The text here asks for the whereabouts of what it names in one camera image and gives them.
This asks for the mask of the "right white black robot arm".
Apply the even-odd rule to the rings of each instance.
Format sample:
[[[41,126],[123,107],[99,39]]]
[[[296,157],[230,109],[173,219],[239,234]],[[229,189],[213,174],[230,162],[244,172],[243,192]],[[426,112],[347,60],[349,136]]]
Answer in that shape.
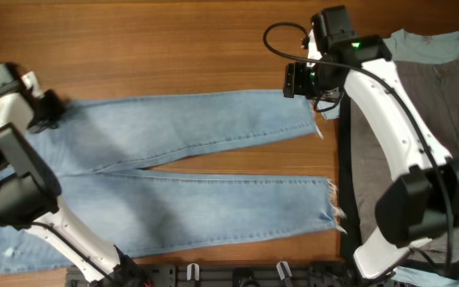
[[[332,103],[349,97],[375,134],[392,183],[375,205],[375,230],[353,258],[362,279],[378,281],[459,227],[459,159],[424,123],[380,36],[360,37],[344,6],[321,10],[311,25],[302,41],[308,55],[289,58],[283,93]]]

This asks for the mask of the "light blue denim jeans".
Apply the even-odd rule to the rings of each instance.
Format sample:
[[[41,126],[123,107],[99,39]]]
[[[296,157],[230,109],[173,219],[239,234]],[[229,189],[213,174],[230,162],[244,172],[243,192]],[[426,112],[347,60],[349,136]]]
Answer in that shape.
[[[139,258],[334,230],[333,186],[324,177],[162,170],[317,131],[303,97],[246,90],[73,101],[55,128],[28,141],[73,213]]]

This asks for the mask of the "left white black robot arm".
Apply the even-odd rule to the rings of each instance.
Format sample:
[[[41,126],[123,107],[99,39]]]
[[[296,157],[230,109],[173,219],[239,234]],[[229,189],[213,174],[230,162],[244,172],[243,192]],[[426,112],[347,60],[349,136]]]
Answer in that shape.
[[[144,269],[68,208],[57,177],[25,138],[52,127],[64,113],[58,95],[43,91],[33,73],[0,63],[0,226],[48,242],[91,286],[150,286]]]

